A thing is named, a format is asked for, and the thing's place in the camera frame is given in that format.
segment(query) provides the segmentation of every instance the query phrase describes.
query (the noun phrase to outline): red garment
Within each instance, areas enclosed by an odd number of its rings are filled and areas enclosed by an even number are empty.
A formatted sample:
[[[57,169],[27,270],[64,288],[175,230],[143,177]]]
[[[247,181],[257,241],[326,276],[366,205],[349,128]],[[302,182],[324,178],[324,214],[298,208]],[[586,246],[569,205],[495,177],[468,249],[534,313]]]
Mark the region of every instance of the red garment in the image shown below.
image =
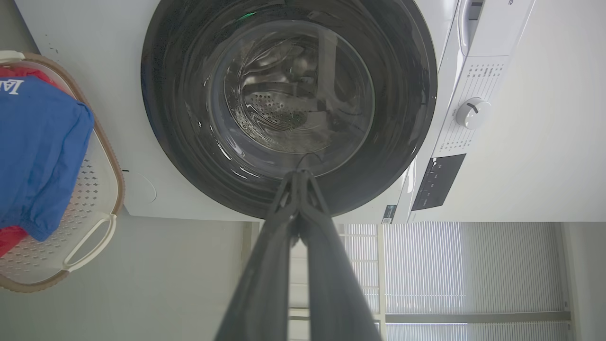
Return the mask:
[[[60,90],[59,86],[46,73],[40,70],[29,69],[27,67],[0,67],[0,77],[25,77],[30,75],[36,76]]]
[[[0,257],[5,255],[27,236],[27,232],[19,226],[9,226],[0,229]]]

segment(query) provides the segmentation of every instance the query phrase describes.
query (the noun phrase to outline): blue shirt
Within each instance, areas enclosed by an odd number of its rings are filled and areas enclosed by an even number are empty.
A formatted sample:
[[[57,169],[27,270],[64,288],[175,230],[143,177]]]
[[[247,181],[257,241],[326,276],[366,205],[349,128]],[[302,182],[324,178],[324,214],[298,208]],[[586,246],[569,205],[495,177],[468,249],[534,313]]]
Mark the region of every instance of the blue shirt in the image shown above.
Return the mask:
[[[85,104],[39,78],[0,77],[0,228],[44,241],[59,227],[93,126]]]

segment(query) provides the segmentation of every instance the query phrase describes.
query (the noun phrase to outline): washing machine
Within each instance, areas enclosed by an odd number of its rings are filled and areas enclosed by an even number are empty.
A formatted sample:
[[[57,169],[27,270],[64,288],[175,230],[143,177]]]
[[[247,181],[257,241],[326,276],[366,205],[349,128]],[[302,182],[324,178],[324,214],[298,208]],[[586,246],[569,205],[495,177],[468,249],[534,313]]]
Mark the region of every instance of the washing machine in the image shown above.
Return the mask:
[[[312,171],[337,223],[431,220],[533,0],[17,0],[87,94],[131,215],[258,221]]]

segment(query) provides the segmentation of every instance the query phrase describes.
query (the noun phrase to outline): washing machine door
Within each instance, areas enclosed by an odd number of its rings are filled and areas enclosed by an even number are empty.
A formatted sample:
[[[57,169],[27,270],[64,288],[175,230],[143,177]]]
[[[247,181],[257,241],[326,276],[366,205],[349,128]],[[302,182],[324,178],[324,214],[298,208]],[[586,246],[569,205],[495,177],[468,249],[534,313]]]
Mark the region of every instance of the washing machine door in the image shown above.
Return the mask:
[[[333,215],[374,199],[414,159],[437,93],[412,0],[162,0],[141,78],[177,169],[257,218],[299,168]]]

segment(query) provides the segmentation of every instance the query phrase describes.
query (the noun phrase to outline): dial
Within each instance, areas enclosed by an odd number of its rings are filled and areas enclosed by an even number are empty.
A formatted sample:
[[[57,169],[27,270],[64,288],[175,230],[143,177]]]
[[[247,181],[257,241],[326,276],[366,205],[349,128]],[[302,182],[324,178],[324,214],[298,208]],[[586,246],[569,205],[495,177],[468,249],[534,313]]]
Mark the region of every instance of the dial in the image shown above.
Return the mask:
[[[479,128],[491,112],[490,103],[480,97],[466,101],[456,113],[456,122],[467,129]]]

